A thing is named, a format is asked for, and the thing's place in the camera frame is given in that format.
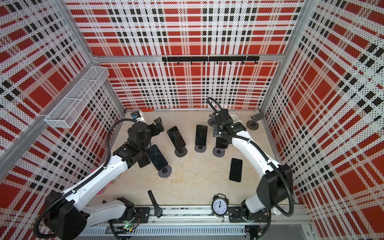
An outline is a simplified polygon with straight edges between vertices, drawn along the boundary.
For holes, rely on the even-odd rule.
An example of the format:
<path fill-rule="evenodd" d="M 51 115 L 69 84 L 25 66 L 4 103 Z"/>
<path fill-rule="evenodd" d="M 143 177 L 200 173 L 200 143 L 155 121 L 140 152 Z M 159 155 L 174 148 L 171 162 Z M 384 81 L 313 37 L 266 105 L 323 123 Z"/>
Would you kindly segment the green phone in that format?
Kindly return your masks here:
<path fill-rule="evenodd" d="M 206 146 L 207 144 L 207 133 L 208 127 L 205 125 L 197 125 L 196 126 L 196 138 L 195 145 L 197 146 Z"/>

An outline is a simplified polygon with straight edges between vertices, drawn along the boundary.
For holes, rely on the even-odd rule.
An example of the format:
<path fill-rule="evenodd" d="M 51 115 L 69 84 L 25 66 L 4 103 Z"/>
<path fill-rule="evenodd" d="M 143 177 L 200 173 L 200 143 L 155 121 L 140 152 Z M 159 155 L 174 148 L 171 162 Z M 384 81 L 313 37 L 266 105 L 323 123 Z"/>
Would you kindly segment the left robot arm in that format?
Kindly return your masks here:
<path fill-rule="evenodd" d="M 33 233 L 39 239 L 73 240 L 91 226 L 119 219 L 133 204 L 125 198 L 87 207 L 89 201 L 107 184 L 116 179 L 147 155 L 151 139 L 164 131 L 161 118 L 148 125 L 139 113 L 129 119 L 128 140 L 114 152 L 107 141 L 107 159 L 83 180 L 59 193 L 51 191 L 45 199 L 43 213 L 37 218 Z"/>

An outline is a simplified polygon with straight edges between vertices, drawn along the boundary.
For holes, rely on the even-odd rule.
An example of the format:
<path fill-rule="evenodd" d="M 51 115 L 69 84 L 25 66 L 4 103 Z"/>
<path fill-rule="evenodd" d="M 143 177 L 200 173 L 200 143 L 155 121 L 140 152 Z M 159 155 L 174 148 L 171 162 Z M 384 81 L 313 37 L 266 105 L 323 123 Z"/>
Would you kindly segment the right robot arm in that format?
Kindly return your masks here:
<path fill-rule="evenodd" d="M 251 137 L 246 127 L 233 120 L 227 109 L 214 109 L 213 136 L 236 147 L 260 177 L 257 192 L 241 203 L 243 218 L 252 221 L 256 214 L 273 208 L 286 217 L 294 213 L 293 171 L 270 157 Z"/>

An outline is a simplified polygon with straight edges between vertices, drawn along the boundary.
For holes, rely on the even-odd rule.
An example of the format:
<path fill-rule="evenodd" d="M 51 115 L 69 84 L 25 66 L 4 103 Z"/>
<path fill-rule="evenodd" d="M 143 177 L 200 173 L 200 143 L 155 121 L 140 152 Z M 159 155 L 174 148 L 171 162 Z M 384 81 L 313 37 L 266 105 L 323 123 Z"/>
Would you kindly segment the purple phone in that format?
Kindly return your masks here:
<path fill-rule="evenodd" d="M 143 154 L 143 156 L 140 159 L 138 159 L 139 168 L 144 168 L 148 166 L 150 163 L 151 163 L 151 160 L 147 154 Z"/>

